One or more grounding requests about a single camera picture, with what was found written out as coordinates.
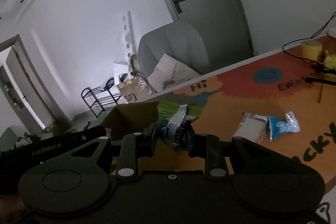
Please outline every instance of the painted table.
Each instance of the painted table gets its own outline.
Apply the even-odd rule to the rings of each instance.
[[[324,48],[336,52],[336,39],[327,36],[319,40]],[[301,55],[300,47],[289,51]],[[293,111],[301,131],[278,136],[274,142],[270,142],[269,135],[266,135],[261,145],[295,157],[317,170],[325,180],[328,193],[336,185],[336,86],[324,85],[318,103],[321,84],[305,83],[306,77],[314,76],[310,63],[278,50],[203,75],[151,100],[166,99],[202,106],[202,115],[193,122],[195,132],[214,134],[221,140],[232,138],[242,112],[282,118],[286,112]],[[162,169],[204,168],[203,159],[189,159],[183,152],[174,155],[162,148],[158,154],[155,156],[161,159],[167,158],[168,154],[175,157]],[[140,161],[139,165],[146,165],[148,169],[151,163],[147,159]],[[332,196],[336,199],[336,190]],[[328,210],[324,208],[325,205],[321,210],[326,215]]]

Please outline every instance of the chair backrest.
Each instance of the chair backrest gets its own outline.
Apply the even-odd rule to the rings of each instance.
[[[162,26],[141,38],[137,58],[145,76],[152,74],[164,53],[200,74],[210,72],[210,61],[202,37],[184,21]]]

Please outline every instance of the blue painted circle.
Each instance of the blue painted circle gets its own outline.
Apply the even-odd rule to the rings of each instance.
[[[257,70],[253,76],[253,81],[257,84],[272,84],[280,81],[284,77],[282,70],[266,67]]]

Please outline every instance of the cord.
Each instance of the cord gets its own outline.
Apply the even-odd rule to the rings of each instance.
[[[294,41],[291,41],[291,42],[288,42],[288,43],[286,43],[285,45],[283,45],[282,46],[282,50],[286,53],[286,54],[288,54],[288,55],[290,55],[290,56],[292,56],[292,57],[294,57],[294,58],[297,58],[297,59],[301,59],[301,60],[306,60],[306,61],[310,61],[310,62],[312,62],[312,63],[314,63],[314,64],[316,64],[316,65],[319,65],[320,67],[322,67],[322,68],[324,68],[324,69],[326,69],[326,70],[331,70],[331,71],[334,71],[333,69],[330,69],[330,68],[328,68],[328,67],[326,67],[325,65],[322,65],[322,64],[320,64],[319,62],[316,62],[316,61],[314,61],[314,60],[311,60],[311,59],[307,59],[307,58],[303,58],[303,57],[298,57],[298,56],[295,56],[295,55],[293,55],[293,54],[291,54],[291,53],[289,53],[289,52],[287,52],[286,50],[285,50],[285,46],[287,46],[287,45],[289,45],[289,44],[292,44],[292,43],[294,43],[294,42],[297,42],[297,41],[301,41],[301,40],[307,40],[307,39],[313,39],[313,38],[315,38],[315,37],[317,37],[319,34],[321,34],[322,32],[323,32],[323,30],[327,27],[327,25],[329,24],[329,22],[333,19],[333,18],[335,18],[336,17],[336,11],[332,14],[332,16],[331,16],[331,18],[317,31],[317,32],[315,32],[311,37],[309,37],[309,38],[302,38],[302,39],[296,39],[296,40],[294,40]]]

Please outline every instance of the door handle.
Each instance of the door handle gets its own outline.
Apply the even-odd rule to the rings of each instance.
[[[179,2],[181,2],[181,1],[185,1],[185,0],[172,0],[172,1],[173,1],[174,5],[175,5],[175,8],[176,8],[176,10],[177,10],[177,13],[178,13],[178,14],[181,14],[181,13],[182,13],[182,9],[181,9],[181,7],[180,7]]]

